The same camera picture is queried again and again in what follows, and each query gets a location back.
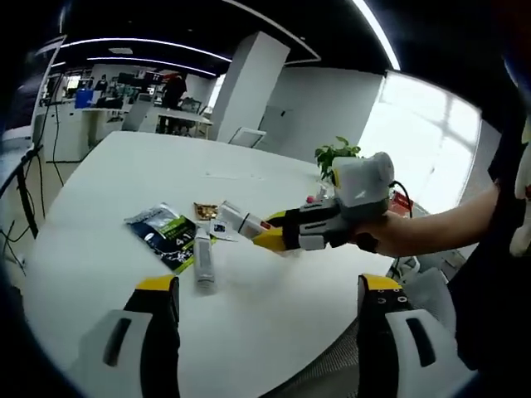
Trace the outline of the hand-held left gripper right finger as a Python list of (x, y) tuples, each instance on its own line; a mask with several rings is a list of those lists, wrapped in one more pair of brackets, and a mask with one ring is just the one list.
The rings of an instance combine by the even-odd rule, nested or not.
[(455, 311), (445, 280), (358, 278), (358, 396), (452, 397), (459, 389)]

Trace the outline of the person's right hand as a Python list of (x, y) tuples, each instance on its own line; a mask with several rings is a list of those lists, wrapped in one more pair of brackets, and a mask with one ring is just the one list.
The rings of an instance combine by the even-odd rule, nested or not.
[(357, 225), (350, 243), (361, 250), (388, 257), (415, 254), (413, 220), (388, 211), (372, 221)]

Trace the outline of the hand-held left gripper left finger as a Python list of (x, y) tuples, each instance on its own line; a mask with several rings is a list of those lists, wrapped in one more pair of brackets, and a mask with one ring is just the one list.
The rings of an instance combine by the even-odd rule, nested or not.
[(68, 376), (87, 397), (179, 397), (179, 280), (138, 284), (80, 340)]

